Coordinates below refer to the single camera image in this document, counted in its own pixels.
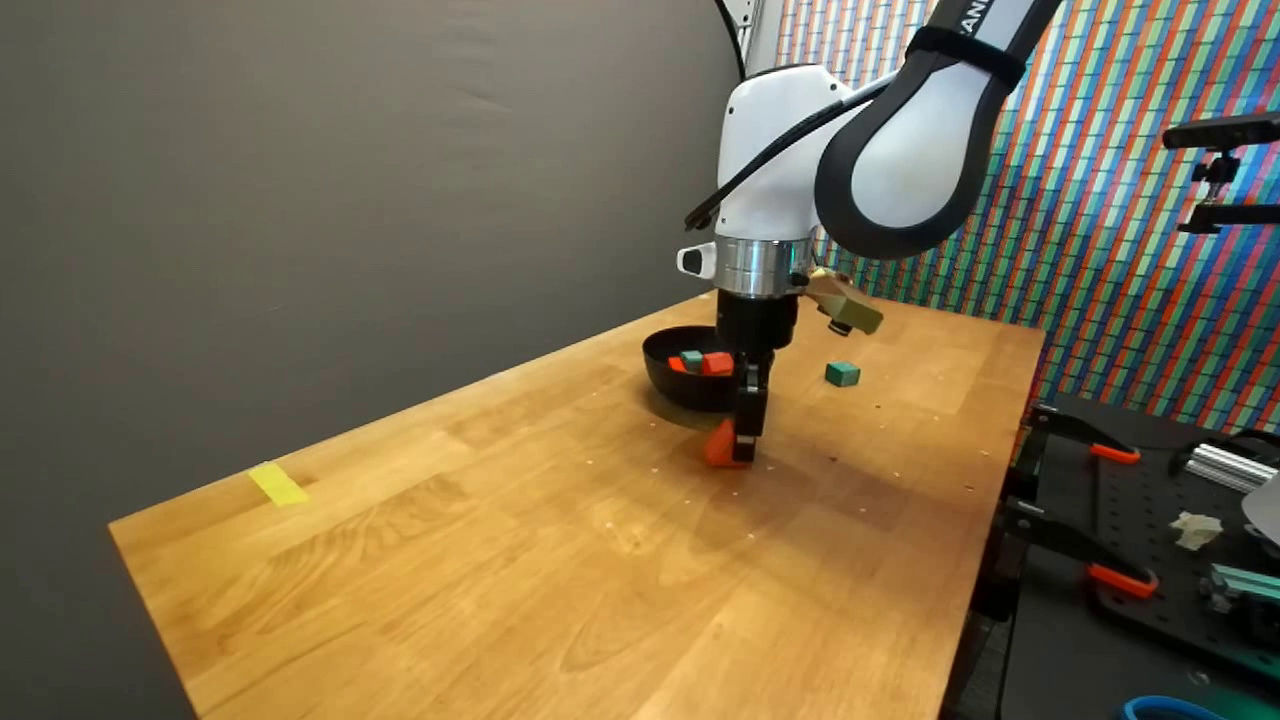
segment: small green object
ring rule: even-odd
[[[836,384],[836,388],[852,388],[860,379],[860,367],[848,364],[848,358],[831,358],[825,379]]]
[[[681,356],[682,356],[686,375],[704,370],[704,353],[681,353]]]

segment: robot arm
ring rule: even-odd
[[[714,218],[714,239],[681,247],[676,267],[719,287],[737,459],[755,455],[769,367],[790,344],[817,237],[873,258],[945,244],[980,195],[998,105],[1054,2],[940,0],[889,81],[848,86],[803,65],[747,77],[726,96],[719,193],[686,216],[686,227]]]

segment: wooden table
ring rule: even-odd
[[[1042,333],[881,309],[798,311],[750,469],[641,364],[695,294],[279,455],[304,505],[239,472],[112,540],[199,717],[922,720]]]

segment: cable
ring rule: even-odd
[[[798,142],[803,134],[812,134],[817,126],[831,125],[836,114],[842,112],[856,112],[860,105],[868,105],[873,96],[881,96],[889,86],[889,81],[848,96],[848,101],[836,101],[812,114],[803,114],[798,125],[790,125],[784,134],[775,134],[765,150],[755,150],[726,185],[719,185],[713,195],[704,195],[686,216],[682,216],[682,227],[686,231],[704,231],[713,227],[714,210],[719,210],[719,200],[726,193],[737,193],[747,176],[755,176],[769,159],[775,159],[784,147]]]
[[[723,21],[723,31],[726,31],[726,45],[731,45],[737,81],[747,81],[742,46],[737,45],[737,23],[731,23],[723,0],[714,0],[714,7],[719,7],[719,21]]]

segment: yellow tape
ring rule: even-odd
[[[247,479],[279,507],[306,499],[306,492],[279,465],[258,465],[247,472]]]

